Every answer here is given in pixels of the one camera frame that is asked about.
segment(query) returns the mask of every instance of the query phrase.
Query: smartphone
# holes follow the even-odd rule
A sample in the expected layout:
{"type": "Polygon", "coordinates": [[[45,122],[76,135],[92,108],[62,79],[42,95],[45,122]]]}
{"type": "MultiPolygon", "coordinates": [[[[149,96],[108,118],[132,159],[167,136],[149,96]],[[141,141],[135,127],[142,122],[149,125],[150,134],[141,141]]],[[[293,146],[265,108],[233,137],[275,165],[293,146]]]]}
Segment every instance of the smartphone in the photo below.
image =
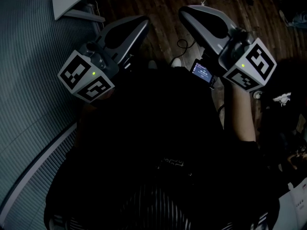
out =
{"type": "Polygon", "coordinates": [[[203,79],[204,81],[206,81],[209,86],[212,86],[214,84],[214,77],[213,75],[209,72],[209,70],[204,66],[204,62],[196,59],[193,63],[193,66],[190,70],[190,72],[203,79]]]}

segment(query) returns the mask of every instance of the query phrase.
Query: black cable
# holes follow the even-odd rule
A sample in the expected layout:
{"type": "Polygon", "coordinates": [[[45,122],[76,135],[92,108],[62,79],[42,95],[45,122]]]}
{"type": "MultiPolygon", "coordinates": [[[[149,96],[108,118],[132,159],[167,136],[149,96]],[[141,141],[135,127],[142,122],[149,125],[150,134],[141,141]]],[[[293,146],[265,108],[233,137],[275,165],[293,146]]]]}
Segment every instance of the black cable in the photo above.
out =
{"type": "Polygon", "coordinates": [[[225,107],[225,104],[221,105],[220,108],[217,110],[217,114],[220,116],[221,110],[225,107]]]}
{"type": "Polygon", "coordinates": [[[173,61],[174,61],[175,58],[179,58],[179,57],[183,56],[183,55],[187,52],[187,50],[188,50],[189,48],[191,48],[195,43],[196,43],[196,41],[194,40],[194,42],[193,42],[190,46],[188,46],[188,42],[187,42],[186,39],[179,39],[179,40],[177,41],[177,46],[178,46],[179,48],[184,48],[184,52],[183,52],[183,54],[181,54],[180,56],[174,57],[174,58],[171,60],[171,62],[169,63],[169,65],[172,65],[172,63],[173,63],[173,61]],[[179,42],[180,42],[180,41],[184,41],[184,42],[186,43],[186,46],[185,46],[185,47],[180,46],[180,45],[179,45],[179,42]]]}

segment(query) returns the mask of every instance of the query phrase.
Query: wooden floor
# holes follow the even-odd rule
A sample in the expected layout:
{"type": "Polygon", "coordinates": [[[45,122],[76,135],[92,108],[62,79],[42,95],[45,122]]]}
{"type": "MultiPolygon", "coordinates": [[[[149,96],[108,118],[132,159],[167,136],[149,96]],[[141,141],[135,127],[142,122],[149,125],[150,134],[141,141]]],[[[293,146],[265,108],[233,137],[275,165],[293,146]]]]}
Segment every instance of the wooden floor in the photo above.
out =
{"type": "MultiPolygon", "coordinates": [[[[177,46],[179,39],[190,44],[194,39],[181,24],[178,10],[182,6],[200,4],[202,0],[96,0],[101,16],[106,23],[132,15],[147,15],[151,20],[150,32],[140,50],[147,59],[154,59],[166,65],[183,49],[177,46]]],[[[287,28],[279,16],[275,0],[254,0],[249,6],[246,0],[206,0],[206,5],[226,13],[237,26],[259,37],[271,54],[279,62],[288,58],[307,58],[307,34],[295,28],[287,28]]],[[[190,69],[195,58],[200,59],[202,50],[195,44],[181,57],[186,68],[190,69]]],[[[220,82],[213,91],[216,108],[224,102],[224,90],[220,82]]],[[[260,126],[261,112],[259,101],[252,100],[255,127],[260,126]]]]}

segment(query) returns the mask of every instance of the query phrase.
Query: sleeve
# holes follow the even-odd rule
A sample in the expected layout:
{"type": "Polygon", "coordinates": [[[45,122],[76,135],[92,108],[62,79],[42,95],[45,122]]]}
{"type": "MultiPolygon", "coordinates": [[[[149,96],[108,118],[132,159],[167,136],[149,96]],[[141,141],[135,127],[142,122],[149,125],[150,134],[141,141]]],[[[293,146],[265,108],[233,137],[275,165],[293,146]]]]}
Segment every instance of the sleeve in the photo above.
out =
{"type": "Polygon", "coordinates": [[[234,141],[229,161],[231,204],[236,206],[234,224],[250,228],[258,224],[259,217],[268,211],[276,199],[270,180],[270,171],[265,166],[256,142],[234,141]]]}

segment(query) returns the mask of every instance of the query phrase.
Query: small screen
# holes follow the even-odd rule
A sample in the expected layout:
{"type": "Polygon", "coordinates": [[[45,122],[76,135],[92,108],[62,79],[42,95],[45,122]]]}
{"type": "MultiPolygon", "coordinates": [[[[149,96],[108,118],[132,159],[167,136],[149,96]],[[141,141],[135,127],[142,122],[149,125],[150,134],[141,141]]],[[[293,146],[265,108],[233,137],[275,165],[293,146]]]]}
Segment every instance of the small screen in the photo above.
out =
{"type": "Polygon", "coordinates": [[[207,70],[207,68],[203,67],[201,64],[196,63],[192,72],[194,75],[204,79],[206,82],[210,83],[212,79],[211,73],[207,70]]]}

